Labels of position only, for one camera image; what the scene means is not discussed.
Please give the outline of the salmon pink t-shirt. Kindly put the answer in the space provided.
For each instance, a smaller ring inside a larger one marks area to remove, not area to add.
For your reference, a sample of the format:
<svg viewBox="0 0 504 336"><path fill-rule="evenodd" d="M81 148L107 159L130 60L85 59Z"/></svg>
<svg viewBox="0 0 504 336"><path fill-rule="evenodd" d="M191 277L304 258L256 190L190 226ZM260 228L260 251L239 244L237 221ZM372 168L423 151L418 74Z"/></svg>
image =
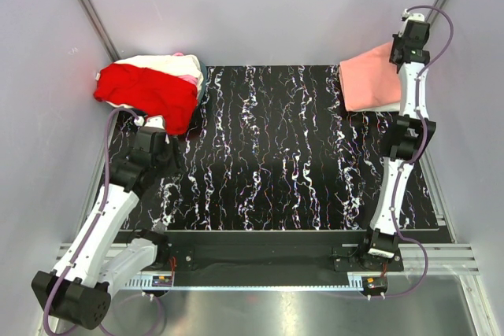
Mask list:
<svg viewBox="0 0 504 336"><path fill-rule="evenodd" d="M396 66L389 61L391 48L392 42L387 42L340 62L339 81L345 108L400 103L401 83Z"/></svg>

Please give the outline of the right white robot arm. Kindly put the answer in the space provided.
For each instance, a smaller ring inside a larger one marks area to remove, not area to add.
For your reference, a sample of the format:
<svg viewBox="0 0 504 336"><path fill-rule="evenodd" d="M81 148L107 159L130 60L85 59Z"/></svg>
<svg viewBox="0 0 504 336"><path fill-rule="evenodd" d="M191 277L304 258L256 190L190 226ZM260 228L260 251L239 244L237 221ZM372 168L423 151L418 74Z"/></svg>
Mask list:
<svg viewBox="0 0 504 336"><path fill-rule="evenodd" d="M389 61L396 66L401 84L399 114L383 140L384 177L376 211L358 245L356 261L365 270L380 270L399 257L398 223L406 184L415 163L435 133L425 101L430 53L425 49L430 24L420 13L402 17L402 28L393 35Z"/></svg>

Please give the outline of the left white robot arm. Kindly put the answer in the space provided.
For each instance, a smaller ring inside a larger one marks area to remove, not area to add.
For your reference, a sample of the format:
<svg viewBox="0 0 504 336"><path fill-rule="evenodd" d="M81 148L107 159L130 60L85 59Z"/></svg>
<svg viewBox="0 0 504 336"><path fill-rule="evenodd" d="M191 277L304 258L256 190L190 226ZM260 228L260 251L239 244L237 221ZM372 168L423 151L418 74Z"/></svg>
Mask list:
<svg viewBox="0 0 504 336"><path fill-rule="evenodd" d="M165 129L142 126L127 155L106 168L106 181L76 239L51 271L37 271L31 281L46 319L94 330L130 279L145 268L160 270L171 262L168 237L149 230L137 231L111 260L106 254L129 213L173 157Z"/></svg>

